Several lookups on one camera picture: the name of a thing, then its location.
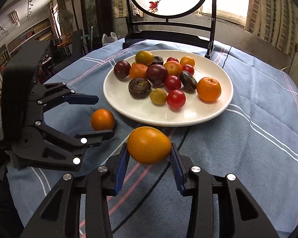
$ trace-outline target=red cherry tomato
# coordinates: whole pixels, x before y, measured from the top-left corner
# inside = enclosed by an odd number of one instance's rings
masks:
[[[194,74],[194,68],[190,64],[183,65],[182,70],[189,72],[191,76]]]
[[[179,62],[179,60],[177,58],[175,58],[175,57],[169,57],[168,60],[167,60],[167,62],[169,62],[169,61]]]
[[[181,88],[181,81],[177,76],[170,75],[164,81],[165,89],[170,92],[175,89]]]
[[[172,109],[180,109],[186,102],[186,96],[181,90],[172,90],[167,96],[167,103]]]

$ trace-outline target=plate rim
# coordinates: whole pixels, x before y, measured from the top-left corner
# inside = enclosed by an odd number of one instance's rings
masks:
[[[182,50],[171,50],[171,49],[159,49],[159,50],[148,50],[149,52],[156,52],[156,51],[178,51],[178,52],[183,52],[183,53],[188,53],[188,54],[193,54],[193,55],[198,55],[198,54],[195,54],[195,53],[191,53],[191,52],[187,52],[187,51],[182,51]],[[118,113],[122,114],[123,116],[129,118],[129,119],[132,119],[134,121],[137,121],[137,122],[140,122],[140,123],[145,123],[145,124],[150,124],[150,125],[154,125],[154,126],[161,126],[161,127],[184,127],[184,126],[192,126],[192,125],[197,125],[197,124],[200,124],[200,123],[203,123],[203,122],[207,122],[207,121],[210,121],[211,119],[219,116],[221,113],[223,113],[225,111],[225,109],[228,108],[229,104],[231,103],[232,101],[232,98],[233,98],[233,94],[234,94],[234,87],[233,87],[233,83],[232,83],[232,80],[230,78],[230,76],[227,74],[226,71],[224,71],[224,69],[219,66],[217,63],[213,62],[212,60],[202,56],[202,55],[198,55],[206,60],[209,60],[210,62],[214,63],[217,67],[221,68],[221,70],[226,74],[226,76],[228,77],[229,79],[229,82],[231,84],[231,88],[232,88],[232,92],[231,92],[231,95],[230,95],[230,98],[229,100],[227,101],[227,103],[224,105],[223,109],[218,111],[217,113],[215,114],[212,114],[210,116],[208,116],[206,118],[206,120],[194,120],[194,121],[184,121],[184,122],[161,122],[161,121],[147,121],[147,120],[143,120],[143,119],[140,119],[138,117],[134,117],[133,115],[131,114],[127,114],[127,113],[123,113],[119,110],[119,108],[117,108],[115,105],[113,105],[112,103],[110,103],[110,100],[108,98],[108,95],[106,93],[106,90],[105,90],[105,83],[107,81],[107,78],[109,76],[109,74],[114,71],[114,68],[112,68],[106,75],[105,79],[104,79],[104,82],[103,82],[103,94],[104,94],[104,97],[105,99],[107,100],[107,102],[110,104],[111,107],[113,107]]]

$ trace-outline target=black stripe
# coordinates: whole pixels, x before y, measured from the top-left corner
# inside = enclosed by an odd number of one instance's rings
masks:
[[[232,48],[232,47],[229,48],[229,51],[228,51],[227,56],[226,56],[226,58],[225,58],[225,61],[224,61],[224,63],[223,63],[222,69],[224,68],[225,62],[226,62],[226,60],[227,60],[227,58],[228,58],[228,55],[229,55],[229,52],[231,51],[231,48]]]
[[[189,126],[187,128],[186,133],[184,134],[180,145],[178,146],[178,151],[181,149],[189,131],[191,129],[191,126]],[[152,185],[152,187],[150,188],[150,190],[146,193],[146,195],[142,198],[142,200],[138,203],[138,205],[132,210],[132,212],[129,213],[128,216],[126,216],[126,218],[121,221],[121,223],[112,231],[112,233],[116,233],[118,231],[119,228],[121,228],[123,226],[124,223],[126,223],[132,216],[134,213],[136,213],[136,211],[141,207],[141,205],[145,202],[145,200],[149,197],[149,195],[151,194],[151,192],[154,190],[154,188],[158,185],[158,183],[160,182],[160,180],[162,179],[162,177],[165,175],[165,173],[167,172],[168,168],[170,167],[170,162],[166,165],[165,169],[162,171],[162,173],[160,174],[160,176],[158,177],[158,179],[156,180],[156,182]]]

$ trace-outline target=white plastic bag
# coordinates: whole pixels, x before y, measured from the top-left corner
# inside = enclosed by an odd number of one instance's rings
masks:
[[[103,47],[106,45],[109,45],[110,43],[115,42],[117,40],[118,40],[118,37],[113,32],[110,33],[110,37],[108,37],[106,34],[104,34],[103,38],[102,38]]]

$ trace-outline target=chair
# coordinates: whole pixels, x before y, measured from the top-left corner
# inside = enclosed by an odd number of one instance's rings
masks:
[[[83,53],[83,40],[81,39],[83,36],[83,30],[79,29],[74,31],[72,34],[72,55],[70,58],[60,62],[53,68],[54,74],[60,72],[61,70],[65,69],[70,64],[74,63],[78,59],[84,56]]]

